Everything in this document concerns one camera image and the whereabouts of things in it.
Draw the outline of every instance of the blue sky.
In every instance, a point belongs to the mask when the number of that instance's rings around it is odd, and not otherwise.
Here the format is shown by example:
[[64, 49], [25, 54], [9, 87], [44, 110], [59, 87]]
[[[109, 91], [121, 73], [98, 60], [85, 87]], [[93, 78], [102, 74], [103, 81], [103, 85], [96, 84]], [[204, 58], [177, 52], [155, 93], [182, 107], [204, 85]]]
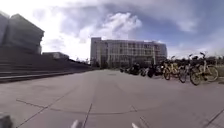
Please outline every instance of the blue sky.
[[169, 56], [224, 55], [223, 0], [11, 2], [17, 1], [0, 0], [2, 11], [20, 13], [45, 30], [43, 51], [61, 51], [72, 59], [89, 57], [92, 36], [159, 40], [167, 44]]

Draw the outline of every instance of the building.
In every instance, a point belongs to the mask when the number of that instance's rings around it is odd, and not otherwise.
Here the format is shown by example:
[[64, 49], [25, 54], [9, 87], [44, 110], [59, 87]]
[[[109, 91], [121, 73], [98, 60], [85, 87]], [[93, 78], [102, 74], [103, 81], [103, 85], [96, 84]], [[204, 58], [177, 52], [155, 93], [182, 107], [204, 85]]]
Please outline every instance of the building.
[[27, 52], [40, 54], [40, 42], [43, 35], [43, 30], [21, 15], [16, 14], [9, 19], [2, 44], [4, 46], [18, 47]]
[[167, 58], [165, 44], [155, 41], [102, 40], [91, 38], [91, 64], [104, 67], [130, 66], [133, 63], [158, 63]]
[[69, 59], [68, 55], [65, 55], [61, 52], [43, 52], [42, 55], [49, 56], [55, 59]]
[[3, 42], [3, 38], [5, 35], [6, 28], [8, 26], [9, 16], [4, 12], [0, 11], [0, 45]]

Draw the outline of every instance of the bicycle handlebar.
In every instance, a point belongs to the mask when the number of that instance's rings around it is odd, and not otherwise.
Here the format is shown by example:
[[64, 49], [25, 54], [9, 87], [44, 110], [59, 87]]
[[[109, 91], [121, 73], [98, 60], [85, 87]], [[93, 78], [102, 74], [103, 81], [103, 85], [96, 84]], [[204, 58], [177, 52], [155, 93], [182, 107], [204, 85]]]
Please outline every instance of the bicycle handlebar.
[[172, 60], [174, 57], [175, 57], [175, 56], [172, 56], [172, 57], [171, 57], [171, 60]]
[[203, 56], [203, 59], [205, 58], [205, 54], [204, 53], [202, 53], [202, 52], [200, 52], [200, 54]]

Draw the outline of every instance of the paved plaza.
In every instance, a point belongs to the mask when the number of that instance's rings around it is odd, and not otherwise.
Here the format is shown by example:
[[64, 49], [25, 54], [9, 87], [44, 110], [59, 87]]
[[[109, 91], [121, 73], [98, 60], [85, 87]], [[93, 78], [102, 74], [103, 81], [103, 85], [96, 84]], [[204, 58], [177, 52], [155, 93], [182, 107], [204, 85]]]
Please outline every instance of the paved plaza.
[[224, 128], [224, 86], [100, 70], [0, 84], [14, 127]]

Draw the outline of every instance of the bicycle wheel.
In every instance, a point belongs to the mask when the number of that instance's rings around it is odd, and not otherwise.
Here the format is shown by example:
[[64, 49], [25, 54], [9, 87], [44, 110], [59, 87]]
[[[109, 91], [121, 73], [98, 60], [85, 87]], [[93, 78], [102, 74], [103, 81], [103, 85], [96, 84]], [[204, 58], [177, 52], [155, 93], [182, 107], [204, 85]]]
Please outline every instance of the bicycle wheel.
[[145, 69], [142, 69], [140, 72], [141, 72], [141, 76], [144, 77], [144, 76], [146, 75], [146, 73], [145, 73]]
[[164, 78], [166, 80], [170, 80], [170, 70], [168, 68], [164, 69], [164, 74], [163, 75], [164, 75]]
[[173, 77], [178, 78], [179, 77], [179, 70], [178, 69], [173, 69]]
[[181, 83], [185, 83], [186, 82], [186, 80], [187, 80], [187, 71], [186, 71], [186, 69], [184, 67], [181, 67], [179, 69], [178, 78], [179, 78]]
[[190, 70], [190, 81], [193, 85], [198, 86], [201, 83], [201, 75], [198, 68], [193, 68]]
[[150, 78], [152, 78], [153, 77], [153, 74], [154, 74], [153, 70], [151, 68], [149, 68], [148, 69], [148, 72], [147, 72], [147, 76], [150, 77]]
[[215, 66], [208, 66], [207, 69], [208, 75], [206, 75], [209, 82], [216, 81], [219, 77], [218, 70]]

